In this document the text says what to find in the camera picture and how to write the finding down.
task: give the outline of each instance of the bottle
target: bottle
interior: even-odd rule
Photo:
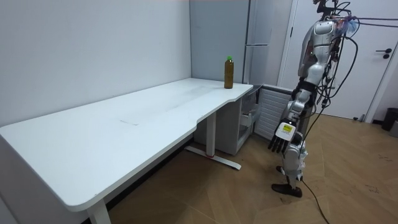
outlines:
[[[224,68],[224,88],[232,88],[234,83],[234,62],[232,56],[228,56]]]

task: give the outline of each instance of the door frame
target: door frame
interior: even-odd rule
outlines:
[[[299,3],[299,0],[292,1],[292,8],[290,10],[289,24],[287,26],[287,32],[286,32],[286,36],[285,36],[285,45],[284,45],[284,51],[282,54],[282,61],[280,63],[280,68],[279,68],[277,86],[282,86],[282,80],[284,78],[284,72],[285,72],[285,66],[286,66],[286,60],[287,60],[287,52],[289,51],[289,45],[290,45],[290,35],[294,31],[293,30],[294,19],[295,19],[298,3]],[[396,43],[396,47],[393,51],[394,53],[398,50],[397,46],[398,46],[398,42]],[[371,105],[368,109],[368,112],[365,115],[364,121],[366,123],[372,123],[374,114],[376,113],[376,110],[381,102],[381,99],[387,89],[387,85],[390,82],[391,77],[393,76],[395,71],[396,70],[398,71],[398,56],[396,56],[397,54],[398,54],[398,52],[396,54],[392,54],[392,57],[390,59],[390,62],[388,63],[386,71],[384,72],[384,75],[381,78],[380,84],[376,90],[376,94],[373,96]]]

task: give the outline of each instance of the black trash can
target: black trash can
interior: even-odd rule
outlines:
[[[398,120],[398,108],[388,108],[381,128],[390,131],[396,120]]]

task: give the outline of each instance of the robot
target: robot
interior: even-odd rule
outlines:
[[[346,32],[342,29],[344,20],[339,16],[333,16],[333,12],[351,12],[337,9],[336,6],[326,7],[326,0],[314,1],[314,4],[318,3],[317,12],[323,13],[322,18],[309,29],[304,38],[298,67],[298,85],[268,147],[272,152],[282,154],[283,166],[277,166],[276,169],[287,179],[287,184],[272,184],[272,189],[294,197],[302,197],[302,191],[296,186],[296,181],[303,180],[302,169],[305,167],[304,158],[307,156],[305,136],[299,131],[300,126],[316,104],[318,86],[323,81],[331,81],[330,64],[339,60],[339,46]],[[328,98],[325,98],[322,108],[325,108],[327,103]]]

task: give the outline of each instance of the gray refrigerator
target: gray refrigerator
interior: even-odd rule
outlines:
[[[264,84],[273,11],[273,0],[191,0],[192,77],[223,81],[231,55],[235,83]]]
[[[277,0],[191,0],[192,77],[224,81],[224,62],[234,61],[234,82],[254,85],[241,100],[217,114],[216,148],[236,154],[259,119],[259,89],[266,80],[269,42]],[[196,142],[204,143],[206,124]]]

